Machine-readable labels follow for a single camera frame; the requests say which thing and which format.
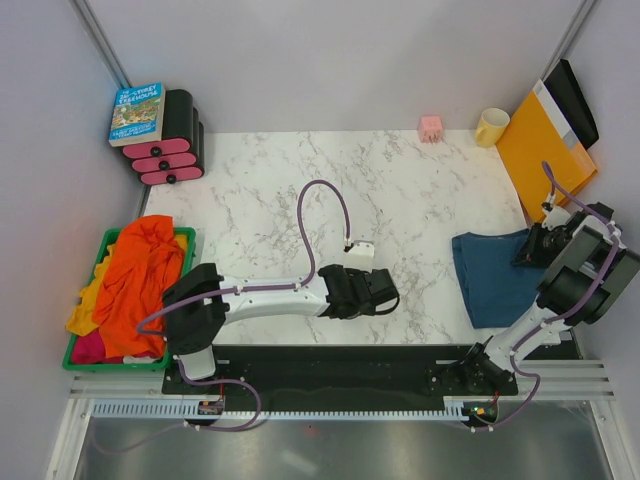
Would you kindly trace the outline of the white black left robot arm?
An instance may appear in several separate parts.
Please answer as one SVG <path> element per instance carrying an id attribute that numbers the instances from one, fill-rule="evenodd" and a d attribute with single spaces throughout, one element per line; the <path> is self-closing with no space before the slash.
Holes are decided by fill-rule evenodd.
<path id="1" fill-rule="evenodd" d="M 166 290 L 161 316 L 167 350 L 185 382 L 208 393 L 219 382 L 213 343 L 226 324 L 299 315 L 351 320 L 392 313 L 400 294 L 387 269 L 371 271 L 332 264 L 306 279 L 249 280 L 197 266 Z"/>

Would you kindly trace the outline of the blue t shirt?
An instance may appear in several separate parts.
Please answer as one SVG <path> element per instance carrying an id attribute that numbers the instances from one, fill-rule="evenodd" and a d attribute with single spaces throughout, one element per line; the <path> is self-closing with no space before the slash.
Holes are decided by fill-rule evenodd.
<path id="1" fill-rule="evenodd" d="M 497 236 L 468 232 L 451 239 L 454 268 L 473 328 L 507 328 L 534 302 L 545 270 L 511 264 L 527 235 L 527 230 Z"/>

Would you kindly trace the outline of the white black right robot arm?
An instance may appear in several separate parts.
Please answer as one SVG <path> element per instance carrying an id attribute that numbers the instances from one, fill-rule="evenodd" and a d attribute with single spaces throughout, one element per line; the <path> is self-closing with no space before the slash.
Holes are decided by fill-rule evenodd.
<path id="1" fill-rule="evenodd" d="M 453 264 L 471 325 L 495 335 L 442 372 L 448 390 L 502 393 L 521 362 L 551 337 L 597 322 L 639 271 L 612 209 L 569 213 L 545 203 L 530 229 L 452 238 Z"/>

